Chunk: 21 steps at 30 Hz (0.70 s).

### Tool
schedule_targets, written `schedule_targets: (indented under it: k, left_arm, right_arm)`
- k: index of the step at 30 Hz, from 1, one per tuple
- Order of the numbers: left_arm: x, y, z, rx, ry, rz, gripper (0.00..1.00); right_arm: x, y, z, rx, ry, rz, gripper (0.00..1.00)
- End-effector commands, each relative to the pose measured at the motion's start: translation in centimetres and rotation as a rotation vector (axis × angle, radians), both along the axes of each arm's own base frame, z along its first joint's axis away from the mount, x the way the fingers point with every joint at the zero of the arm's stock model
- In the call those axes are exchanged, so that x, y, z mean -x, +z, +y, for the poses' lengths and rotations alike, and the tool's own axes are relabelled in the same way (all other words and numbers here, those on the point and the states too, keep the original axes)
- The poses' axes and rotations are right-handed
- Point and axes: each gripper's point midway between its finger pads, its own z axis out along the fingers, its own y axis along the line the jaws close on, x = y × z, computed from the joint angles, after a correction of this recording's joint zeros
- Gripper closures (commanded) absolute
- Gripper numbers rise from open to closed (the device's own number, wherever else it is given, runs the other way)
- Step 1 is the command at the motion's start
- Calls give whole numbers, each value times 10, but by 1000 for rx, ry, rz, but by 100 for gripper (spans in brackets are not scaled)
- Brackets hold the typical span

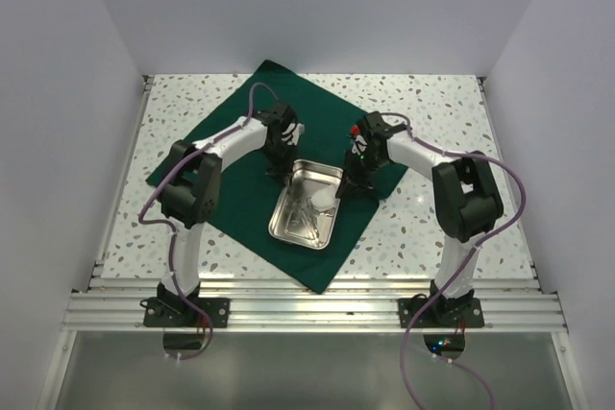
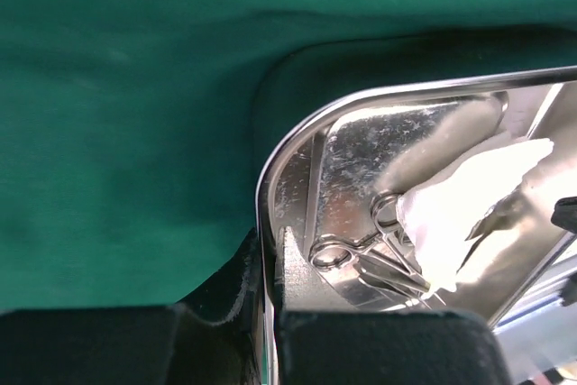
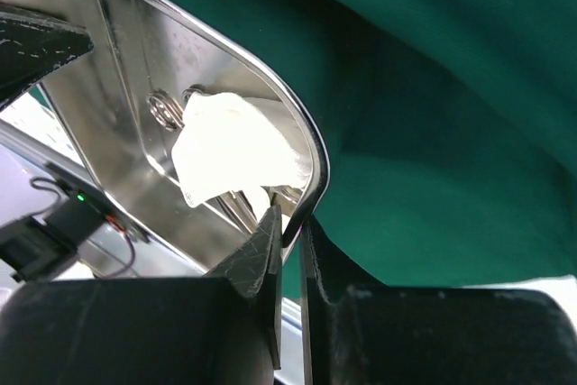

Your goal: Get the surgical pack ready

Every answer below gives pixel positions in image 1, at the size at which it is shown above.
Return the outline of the steel surgical scissors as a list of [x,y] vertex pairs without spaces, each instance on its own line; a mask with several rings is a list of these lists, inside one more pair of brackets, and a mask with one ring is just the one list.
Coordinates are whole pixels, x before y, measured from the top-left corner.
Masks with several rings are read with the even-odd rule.
[[308,240],[316,240],[318,231],[314,225],[313,216],[309,212],[305,202],[295,201],[290,207],[288,216],[284,225],[284,230],[287,234]]

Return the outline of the stainless steel tray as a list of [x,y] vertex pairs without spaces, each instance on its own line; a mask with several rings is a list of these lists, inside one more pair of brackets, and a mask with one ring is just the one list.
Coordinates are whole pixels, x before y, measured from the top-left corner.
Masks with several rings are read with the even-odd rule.
[[271,237],[314,251],[330,243],[340,200],[343,171],[306,159],[294,162],[269,221]]

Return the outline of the steel forceps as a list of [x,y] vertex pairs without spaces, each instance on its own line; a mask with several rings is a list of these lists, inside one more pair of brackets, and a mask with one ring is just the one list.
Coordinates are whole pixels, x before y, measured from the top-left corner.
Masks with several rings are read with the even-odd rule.
[[308,240],[319,240],[320,230],[318,220],[313,213],[304,208],[298,208],[293,211],[292,232],[298,236]]

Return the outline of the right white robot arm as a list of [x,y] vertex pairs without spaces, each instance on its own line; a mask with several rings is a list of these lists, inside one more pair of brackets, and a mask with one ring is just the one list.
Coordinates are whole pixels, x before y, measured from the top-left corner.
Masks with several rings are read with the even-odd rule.
[[371,189],[372,175],[388,165],[402,165],[431,181],[435,217],[445,241],[430,285],[428,313],[437,325],[451,325],[472,302],[479,239],[504,214],[488,159],[481,152],[448,153],[414,135],[408,122],[390,125],[378,111],[359,118],[350,138],[337,198]]

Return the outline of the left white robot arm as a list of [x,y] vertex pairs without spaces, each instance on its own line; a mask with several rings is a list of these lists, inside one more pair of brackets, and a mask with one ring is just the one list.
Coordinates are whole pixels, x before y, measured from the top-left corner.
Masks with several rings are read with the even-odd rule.
[[259,151],[267,160],[267,175],[288,183],[303,131],[295,110],[278,101],[268,110],[239,117],[208,138],[172,146],[157,190],[161,213],[172,232],[167,273],[157,288],[157,299],[178,326],[189,326],[199,317],[198,253],[204,223],[217,206],[222,173]]

